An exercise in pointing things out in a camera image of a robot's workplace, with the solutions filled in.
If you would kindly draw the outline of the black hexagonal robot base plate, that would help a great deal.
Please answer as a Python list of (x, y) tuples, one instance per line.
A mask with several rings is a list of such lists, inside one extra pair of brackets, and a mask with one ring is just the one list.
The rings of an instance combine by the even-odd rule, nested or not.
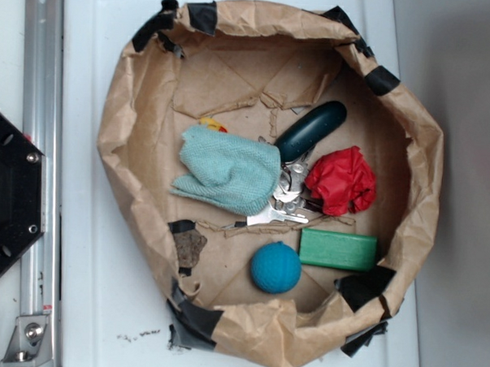
[(43, 234), (43, 154), (0, 113), (0, 278)]

